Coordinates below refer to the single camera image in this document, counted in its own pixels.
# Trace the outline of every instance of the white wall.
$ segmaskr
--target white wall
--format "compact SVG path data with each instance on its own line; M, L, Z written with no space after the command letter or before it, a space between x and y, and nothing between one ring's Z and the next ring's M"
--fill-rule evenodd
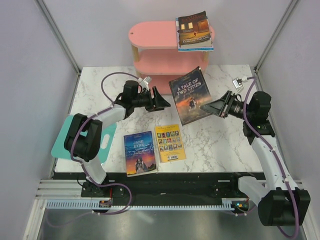
M45 0L81 67L132 66L128 32L206 10L215 30L210 64L255 65L290 0Z
M21 239L76 74L33 0L0 7L0 239Z
M320 1L300 1L261 67L283 154L320 226Z

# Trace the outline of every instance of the book cover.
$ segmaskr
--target book cover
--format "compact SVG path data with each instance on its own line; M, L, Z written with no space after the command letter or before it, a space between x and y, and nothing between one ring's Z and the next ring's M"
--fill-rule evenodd
M176 26L176 40L178 45L178 52L210 52L214 50L214 43L211 41L211 45L209 46L207 42L204 44L192 44L192 45L180 45L179 44L179 22L178 18L175 19L175 26Z
M206 11L190 16L178 17L179 45L198 44L208 41L211 45L211 34Z
M157 172L151 131L125 135L124 150L128 177Z
M197 67L188 74L169 82L181 124L186 125L209 116L200 106L212 102L205 78Z
M186 153L178 124L155 127L161 162L185 160Z

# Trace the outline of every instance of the book title text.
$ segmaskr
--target book title text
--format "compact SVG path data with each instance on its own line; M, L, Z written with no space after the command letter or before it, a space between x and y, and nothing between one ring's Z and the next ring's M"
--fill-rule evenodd
M176 94L179 96L180 94L185 94L187 91L191 91L192 89L195 89L197 87L201 86L201 82L199 81L198 78L181 85L180 87L178 87L178 91L176 92Z
M139 141L134 141L133 142L133 147L134 148L140 148L140 147L144 147L145 144L144 144L144 141L143 140L139 140Z

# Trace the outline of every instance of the pink shelf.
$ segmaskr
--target pink shelf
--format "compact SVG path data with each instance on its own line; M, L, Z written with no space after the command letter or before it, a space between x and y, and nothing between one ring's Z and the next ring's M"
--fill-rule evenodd
M200 66L205 70L201 51L179 52L176 49L146 49L139 53L134 67L144 75L185 75Z
M129 33L131 44L140 49L177 49L176 21L145 21L134 25ZM215 31L210 26L211 39Z
M149 88L156 86L156 89L161 95L172 95L169 82L175 80L183 75L148 75L152 78L152 81L149 84Z
M215 31L211 26L210 32L214 40ZM169 81L198 66L205 71L209 64L207 53L178 51L176 21L141 22L130 29L128 37L137 73L152 77L150 88L156 86L162 95L171 95Z

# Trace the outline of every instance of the black base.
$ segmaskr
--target black base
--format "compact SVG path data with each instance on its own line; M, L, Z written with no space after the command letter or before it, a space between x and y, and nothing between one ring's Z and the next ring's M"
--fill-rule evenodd
M252 176L265 180L263 172L225 173L157 173L127 177L126 173L108 173L108 183L127 185L132 192L132 206L205 206L220 205L221 198L246 198L238 189L238 178ZM55 173L56 180L86 179L84 173ZM110 189L83 184L82 197L108 198ZM114 206L126 205L129 193L123 187L112 187Z

